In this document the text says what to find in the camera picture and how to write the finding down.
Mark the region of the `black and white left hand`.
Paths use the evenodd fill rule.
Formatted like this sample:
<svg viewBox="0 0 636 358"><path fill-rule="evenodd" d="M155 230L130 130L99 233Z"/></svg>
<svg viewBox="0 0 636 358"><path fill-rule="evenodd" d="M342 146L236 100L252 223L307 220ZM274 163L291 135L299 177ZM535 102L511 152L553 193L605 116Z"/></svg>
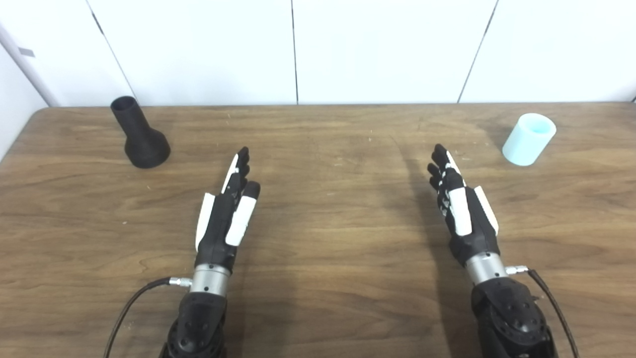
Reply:
<svg viewBox="0 0 636 358"><path fill-rule="evenodd" d="M238 247L261 193L261 185L247 179L249 159L248 147L241 148L234 155L220 193L204 195L195 235L195 268L234 268Z"/></svg>

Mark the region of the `black and white right hand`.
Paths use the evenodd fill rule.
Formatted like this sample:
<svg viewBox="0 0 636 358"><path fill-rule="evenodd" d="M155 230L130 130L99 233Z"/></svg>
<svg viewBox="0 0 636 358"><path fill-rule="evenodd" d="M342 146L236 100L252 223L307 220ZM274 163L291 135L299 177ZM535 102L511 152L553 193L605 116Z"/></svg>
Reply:
<svg viewBox="0 0 636 358"><path fill-rule="evenodd" d="M463 267L478 255L500 254L499 224L481 186L465 182L452 154L436 144L427 170L437 195L437 208L451 238L452 256Z"/></svg>

